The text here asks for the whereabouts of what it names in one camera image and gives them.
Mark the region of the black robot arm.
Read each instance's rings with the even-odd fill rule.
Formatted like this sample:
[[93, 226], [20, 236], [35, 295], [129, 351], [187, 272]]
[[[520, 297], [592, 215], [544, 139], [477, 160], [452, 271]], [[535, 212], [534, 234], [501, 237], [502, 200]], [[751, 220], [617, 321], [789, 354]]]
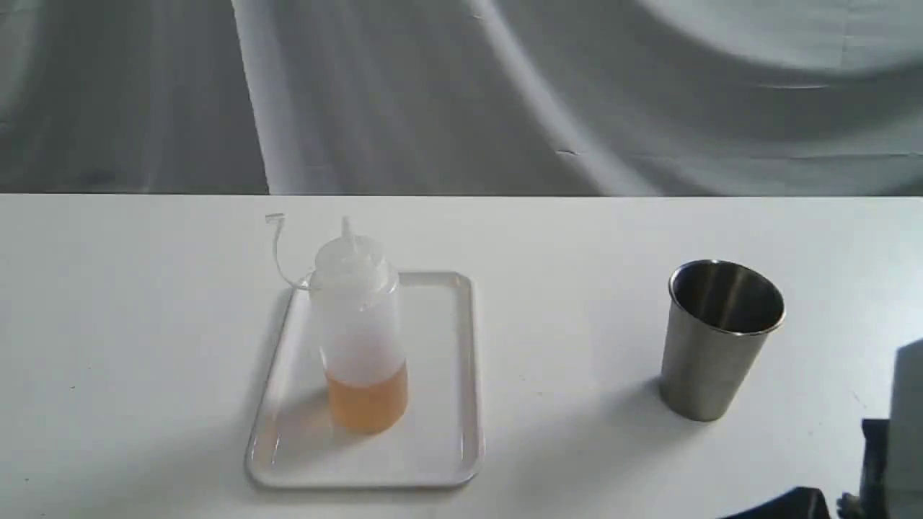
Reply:
[[860, 489], [837, 499], [837, 518], [921, 517], [922, 342], [898, 348], [887, 418], [864, 418]]

